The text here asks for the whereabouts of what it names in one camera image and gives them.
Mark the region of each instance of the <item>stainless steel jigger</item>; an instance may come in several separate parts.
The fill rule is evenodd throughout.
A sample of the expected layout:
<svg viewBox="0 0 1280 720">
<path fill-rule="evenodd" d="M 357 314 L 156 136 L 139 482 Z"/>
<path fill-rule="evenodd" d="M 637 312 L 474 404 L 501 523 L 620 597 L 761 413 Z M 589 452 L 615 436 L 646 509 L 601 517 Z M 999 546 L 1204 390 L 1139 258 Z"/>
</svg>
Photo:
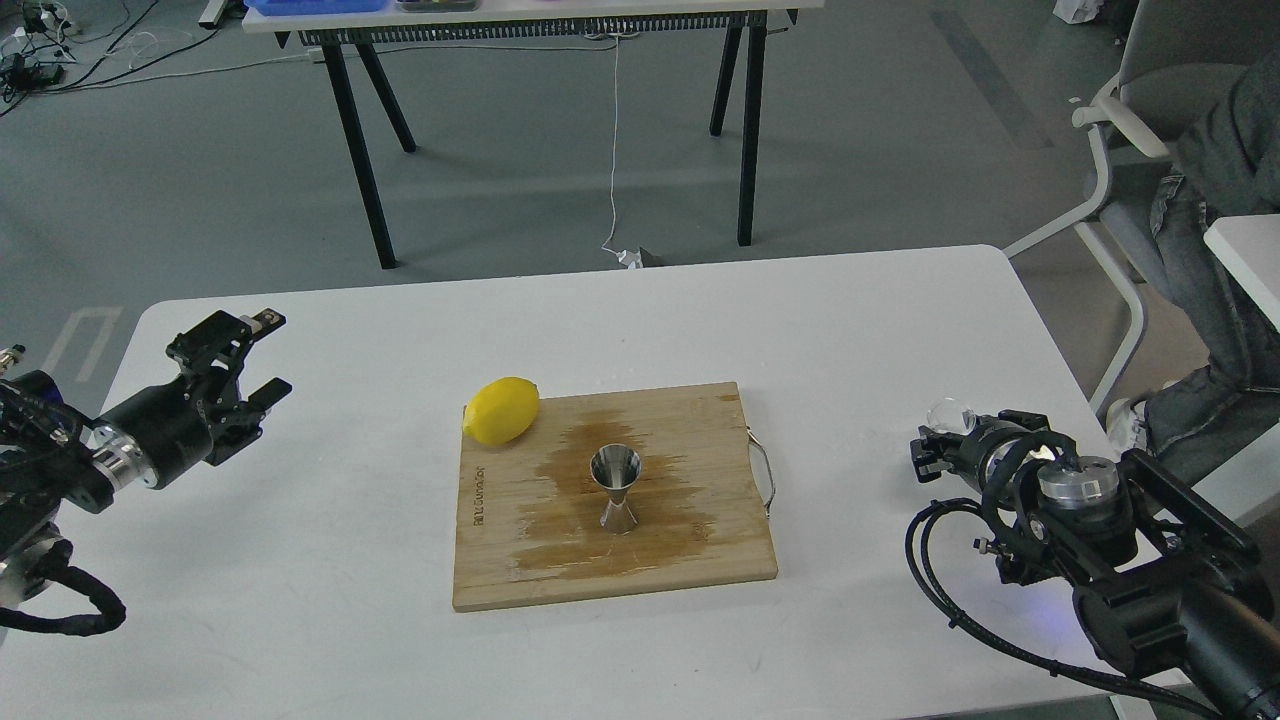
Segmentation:
<svg viewBox="0 0 1280 720">
<path fill-rule="evenodd" d="M 605 445 L 591 457 L 591 477 L 609 493 L 600 527 L 616 536 L 634 530 L 639 521 L 627 503 L 627 491 L 640 478 L 640 454 L 625 445 Z"/>
</svg>

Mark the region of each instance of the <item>cutting board handle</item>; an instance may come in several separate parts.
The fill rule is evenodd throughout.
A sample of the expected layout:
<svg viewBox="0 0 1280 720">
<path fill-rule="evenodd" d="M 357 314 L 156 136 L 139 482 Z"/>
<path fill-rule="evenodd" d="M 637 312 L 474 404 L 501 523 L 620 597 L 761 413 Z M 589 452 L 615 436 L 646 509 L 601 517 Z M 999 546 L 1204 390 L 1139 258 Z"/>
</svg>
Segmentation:
<svg viewBox="0 0 1280 720">
<path fill-rule="evenodd" d="M 746 428 L 746 442 L 749 447 L 754 447 L 760 451 L 760 457 L 764 459 L 764 471 L 769 475 L 769 497 L 764 500 L 764 516 L 768 518 L 769 506 L 773 505 L 773 497 L 778 495 L 778 486 L 773 482 L 773 468 L 769 465 L 769 451 L 764 450 L 764 443 L 760 442 L 760 438 L 755 437 L 755 433 L 751 432 L 750 427 Z M 751 468 L 751 474 L 755 474 L 754 466 Z M 756 480 L 756 486 L 759 486 L 759 480 Z"/>
</svg>

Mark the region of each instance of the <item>yellow lemon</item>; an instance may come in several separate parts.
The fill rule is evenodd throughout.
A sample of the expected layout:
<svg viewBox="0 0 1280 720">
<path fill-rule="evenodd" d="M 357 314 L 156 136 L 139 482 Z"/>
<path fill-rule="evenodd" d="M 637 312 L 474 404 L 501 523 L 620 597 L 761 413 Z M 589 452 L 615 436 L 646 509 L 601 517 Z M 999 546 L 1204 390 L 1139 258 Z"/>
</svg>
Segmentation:
<svg viewBox="0 0 1280 720">
<path fill-rule="evenodd" d="M 462 413 L 462 434 L 484 445 L 520 437 L 538 416 L 538 386 L 525 378 L 502 378 L 483 388 Z"/>
</svg>

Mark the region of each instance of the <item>white desk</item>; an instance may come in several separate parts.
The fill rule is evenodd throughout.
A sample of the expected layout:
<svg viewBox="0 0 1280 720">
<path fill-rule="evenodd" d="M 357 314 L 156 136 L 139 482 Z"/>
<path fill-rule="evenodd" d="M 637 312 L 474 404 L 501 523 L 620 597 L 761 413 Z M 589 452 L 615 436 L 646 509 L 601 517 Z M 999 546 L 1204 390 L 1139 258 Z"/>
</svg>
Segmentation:
<svg viewBox="0 0 1280 720">
<path fill-rule="evenodd" d="M 471 12 L 410 13 L 397 9 L 388 0 L 388 5 L 375 13 L 265 17 L 257 10 L 250 10 L 243 27 L 246 32 L 276 33 L 282 47 L 291 32 L 297 32 L 305 45 L 320 46 L 329 70 L 334 100 L 338 104 L 343 133 L 347 137 L 351 163 L 356 170 L 365 215 L 369 218 L 369 229 L 378 250 L 378 260 L 384 269 L 388 269 L 397 265 L 396 251 L 383 214 L 372 163 L 365 146 L 360 114 L 351 92 L 351 81 L 342 54 L 343 45 L 356 47 L 401 147 L 406 152 L 413 152 L 417 149 L 413 133 L 404 120 L 378 54 L 372 50 L 375 42 L 726 28 L 724 53 L 710 122 L 710 135 L 719 137 L 724 126 L 742 31 L 746 29 L 742 170 L 737 213 L 737 243 L 745 246 L 751 243 L 755 218 L 755 168 L 760 140 L 768 12 L 787 10 L 795 22 L 800 9 L 822 8 L 826 0 L 481 0 Z"/>
<path fill-rule="evenodd" d="M 174 375 L 177 332 L 265 306 L 288 324 L 243 386 L 293 395 L 220 468 L 63 511 L 74 562 L 129 618 L 91 639 L 10 633 L 0 715 L 877 719 L 1096 693 L 948 630 L 902 555 L 919 509 L 968 492 L 915 482 L 908 445 L 937 398 L 1042 411 L 1107 452 L 993 247 L 164 302 L 106 405 Z M 778 480 L 778 578 L 453 612 L 461 409 L 507 374 L 544 396 L 736 380 Z M 936 533 L 956 600 L 1098 666 L 1066 584 L 1000 585 L 977 534 Z M 54 592 L 23 609 L 84 610 Z"/>
<path fill-rule="evenodd" d="M 1280 215 L 1219 218 L 1204 243 L 1280 328 Z"/>
</svg>

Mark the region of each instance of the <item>gray floor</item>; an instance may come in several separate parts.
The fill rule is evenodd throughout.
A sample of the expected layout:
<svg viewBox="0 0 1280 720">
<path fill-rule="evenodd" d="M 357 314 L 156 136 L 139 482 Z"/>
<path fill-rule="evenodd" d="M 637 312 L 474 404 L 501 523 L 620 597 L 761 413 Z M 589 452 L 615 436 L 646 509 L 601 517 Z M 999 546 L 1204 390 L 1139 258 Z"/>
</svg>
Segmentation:
<svg viewBox="0 0 1280 720">
<path fill-rule="evenodd" d="M 64 3 L 88 37 L 123 18 L 111 3 Z M 136 15 L 146 3 L 128 5 Z M 175 49 L 189 41 L 183 32 L 205 35 L 195 23 L 204 5 L 164 3 L 137 29 Z M 740 92 L 724 137 L 707 135 L 719 33 L 645 35 L 617 58 L 576 38 L 387 54 L 421 146 L 413 155 L 355 72 L 403 263 L 389 272 L 376 263 L 323 65 L 32 97 L 0 119 L 0 343 L 26 343 L 26 366 L 52 369 L 68 401 L 92 413 L 137 318 L 157 301 L 617 268 L 599 250 L 611 224 L 616 59 L 616 245 L 643 243 L 669 264 L 1005 246 L 1079 201 L 1089 161 L 1070 100 L 1088 100 L 1115 72 L 1108 28 L 1068 26 L 1048 0 L 828 5 L 769 41 L 748 249 L 733 225 Z M 73 51 L 88 64 L 106 42 Z M 118 53 L 95 78 L 154 51 L 134 47 L 142 56 Z M 582 51 L 530 50 L 557 47 Z M 131 79 L 301 53 L 296 40 L 282 51 L 232 23 Z M 1065 234 L 1015 268 L 1092 388 L 1123 332 L 1119 297 Z M 938 320 L 972 322 L 960 302 L 938 307 Z M 1157 301 L 1117 393 L 1202 361 L 1185 322 Z M 335 363 L 340 373 L 340 354 Z M 998 716 L 1111 714 L 1091 702 Z"/>
</svg>

